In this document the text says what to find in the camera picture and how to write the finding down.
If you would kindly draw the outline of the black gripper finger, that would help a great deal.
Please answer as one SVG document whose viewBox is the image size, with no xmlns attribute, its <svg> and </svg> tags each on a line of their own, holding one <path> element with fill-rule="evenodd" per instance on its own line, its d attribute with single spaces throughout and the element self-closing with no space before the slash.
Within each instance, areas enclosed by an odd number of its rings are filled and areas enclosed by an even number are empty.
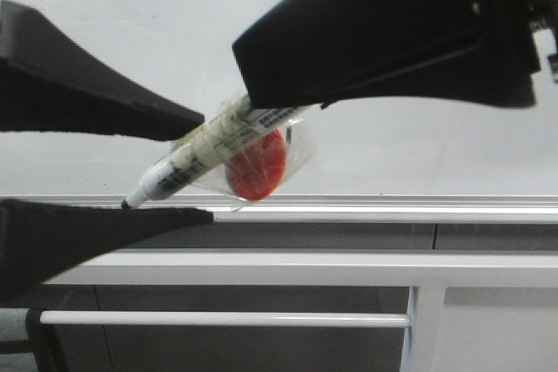
<svg viewBox="0 0 558 372">
<path fill-rule="evenodd" d="M 133 82 L 40 11 L 1 2 L 1 129 L 174 140 L 202 114 Z"/>
<path fill-rule="evenodd" d="M 1 301 L 87 260 L 163 233 L 214 222 L 194 208 L 110 209 L 1 200 Z"/>
<path fill-rule="evenodd" d="M 420 97 L 535 102 L 518 0 L 282 0 L 233 45 L 260 108 Z"/>
</svg>

